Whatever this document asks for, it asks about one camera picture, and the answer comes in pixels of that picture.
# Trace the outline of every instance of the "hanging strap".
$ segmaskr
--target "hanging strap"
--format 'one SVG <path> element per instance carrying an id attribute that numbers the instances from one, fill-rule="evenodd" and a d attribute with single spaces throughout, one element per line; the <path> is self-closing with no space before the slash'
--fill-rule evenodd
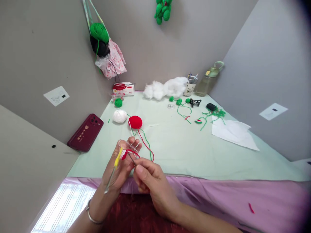
<path id="1" fill-rule="evenodd" d="M 91 15 L 91 12 L 90 12 L 90 8 L 88 6 L 88 1 L 87 0 L 82 0 L 83 1 L 83 6 L 84 6 L 84 11 L 85 11 L 85 16 L 86 16 L 86 21 L 87 21 L 87 25 L 88 25 L 88 30 L 90 31 L 90 34 L 91 34 L 91 30 L 90 30 L 90 21 L 91 21 L 91 25 L 93 24 L 93 19 L 92 19 L 92 15 Z M 100 15 L 98 14 L 95 6 L 93 5 L 92 1 L 90 1 L 90 4 L 92 5 L 92 7 L 94 8 L 95 10 L 95 13 L 97 15 L 97 17 L 99 18 L 100 22 L 104 25 L 104 27 L 106 28 L 103 20 L 101 19 Z"/>

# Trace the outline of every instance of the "red scissors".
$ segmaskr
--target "red scissors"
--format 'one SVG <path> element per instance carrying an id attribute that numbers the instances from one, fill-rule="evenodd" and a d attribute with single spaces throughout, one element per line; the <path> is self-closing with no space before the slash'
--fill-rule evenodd
<path id="1" fill-rule="evenodd" d="M 116 83 L 113 85 L 113 89 L 117 91 L 124 90 L 127 86 L 129 85 L 134 85 L 135 83 L 130 83 L 130 84 L 124 84 L 124 83 Z"/>

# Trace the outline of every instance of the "table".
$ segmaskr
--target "table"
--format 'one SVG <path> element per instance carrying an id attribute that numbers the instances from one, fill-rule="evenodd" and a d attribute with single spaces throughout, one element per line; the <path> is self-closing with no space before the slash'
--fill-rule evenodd
<path id="1" fill-rule="evenodd" d="M 177 108 L 167 107 L 171 104 L 168 97 L 160 101 L 148 100 L 141 92 L 136 92 L 135 96 L 124 98 L 121 109 L 143 120 L 142 129 L 155 154 L 154 162 L 162 167 L 165 174 L 209 180 L 309 180 L 280 153 L 252 133 L 260 151 L 213 136 L 211 118 L 208 118 L 205 128 L 200 131 L 202 125 L 194 121 L 203 116 L 202 112 L 207 112 L 206 105 L 213 103 L 222 107 L 208 95 L 194 95 L 192 98 L 202 100 L 199 107 L 192 108 L 192 114 L 188 108 L 179 107 L 182 115 L 191 115 L 188 118 L 191 124 L 177 113 Z M 112 114 L 116 109 L 113 103 L 107 105 L 100 117 L 104 125 L 92 148 L 79 156 L 68 177 L 102 177 L 117 141 L 127 140 L 131 136 L 127 121 L 122 124 L 112 121 Z M 229 113 L 224 119 L 236 120 Z M 149 151 L 144 145 L 139 154 L 150 159 Z"/>

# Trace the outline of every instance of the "red phone case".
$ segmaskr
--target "red phone case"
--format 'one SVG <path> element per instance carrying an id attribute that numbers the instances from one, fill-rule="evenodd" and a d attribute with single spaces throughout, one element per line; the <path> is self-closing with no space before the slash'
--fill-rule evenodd
<path id="1" fill-rule="evenodd" d="M 98 116 L 90 114 L 67 142 L 67 145 L 75 150 L 88 152 L 103 124 L 104 122 Z"/>

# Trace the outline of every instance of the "pink cloth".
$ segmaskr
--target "pink cloth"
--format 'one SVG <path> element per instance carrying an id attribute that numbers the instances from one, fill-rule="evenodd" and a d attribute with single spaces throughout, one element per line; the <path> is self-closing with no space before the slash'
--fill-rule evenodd
<path id="1" fill-rule="evenodd" d="M 117 74 L 122 74 L 127 70 L 125 68 L 126 63 L 123 54 L 119 46 L 113 42 L 111 38 L 109 39 L 108 47 L 110 49 L 109 61 L 102 65 L 100 69 L 108 79 L 111 79 L 117 76 Z"/>
<path id="2" fill-rule="evenodd" d="M 309 207 L 308 192 L 293 181 L 212 181 L 174 176 L 167 179 L 180 201 L 249 232 L 300 232 Z M 67 177 L 64 182 L 97 188 L 101 179 Z M 139 194 L 132 177 L 121 192 Z"/>

